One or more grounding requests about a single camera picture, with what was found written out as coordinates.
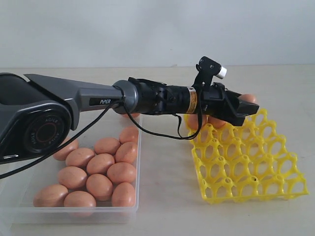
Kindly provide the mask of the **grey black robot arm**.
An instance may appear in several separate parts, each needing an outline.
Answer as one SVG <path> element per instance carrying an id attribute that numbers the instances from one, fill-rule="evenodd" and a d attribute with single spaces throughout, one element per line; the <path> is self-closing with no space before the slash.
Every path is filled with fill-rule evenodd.
<path id="1" fill-rule="evenodd" d="M 129 78 L 111 86 L 26 74 L 0 75 L 0 161 L 3 164 L 52 152 L 75 130 L 81 112 L 111 106 L 118 114 L 197 114 L 234 126 L 258 105 L 221 83 L 183 87 Z"/>

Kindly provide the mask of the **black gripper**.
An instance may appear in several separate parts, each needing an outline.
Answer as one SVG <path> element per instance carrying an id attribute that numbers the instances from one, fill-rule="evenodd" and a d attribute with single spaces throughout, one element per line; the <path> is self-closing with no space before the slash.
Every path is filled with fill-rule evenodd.
<path id="1" fill-rule="evenodd" d="M 196 114 L 210 115 L 233 126 L 242 126 L 245 117 L 258 112 L 259 105 L 240 99 L 242 94 L 231 91 L 222 83 L 196 88 Z"/>

